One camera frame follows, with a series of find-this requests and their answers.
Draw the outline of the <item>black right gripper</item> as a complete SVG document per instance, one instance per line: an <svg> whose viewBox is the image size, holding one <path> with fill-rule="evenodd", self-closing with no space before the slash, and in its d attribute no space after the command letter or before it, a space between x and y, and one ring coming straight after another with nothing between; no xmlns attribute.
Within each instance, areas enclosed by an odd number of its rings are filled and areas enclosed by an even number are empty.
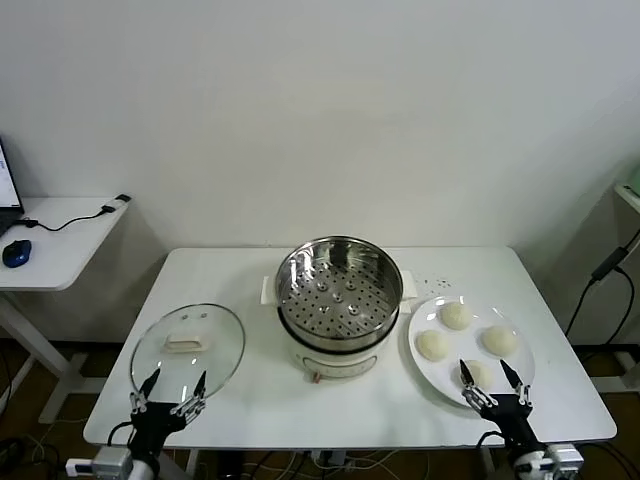
<svg viewBox="0 0 640 480"><path fill-rule="evenodd" d="M480 416L497 425L505 446L517 453L529 453L541 449L541 442L531 428L528 417L530 406L530 386L525 384L518 373L505 361L501 367L506 379L517 394L495 394L491 396L476 384L471 370L460 359L460 378L463 385L462 396Z"/></svg>

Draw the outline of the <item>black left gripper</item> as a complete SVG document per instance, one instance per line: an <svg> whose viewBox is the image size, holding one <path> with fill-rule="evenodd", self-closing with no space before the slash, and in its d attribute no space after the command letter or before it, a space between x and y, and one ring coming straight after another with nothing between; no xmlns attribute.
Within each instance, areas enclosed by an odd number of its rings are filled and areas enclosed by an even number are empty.
<svg viewBox="0 0 640 480"><path fill-rule="evenodd" d="M206 404L205 371L201 373L192 395L178 405L166 402L147 403L159 375L160 369L156 369L130 394L131 422L134 427L130 450L133 456L158 456L166 439L186 428L184 415L198 415Z"/></svg>

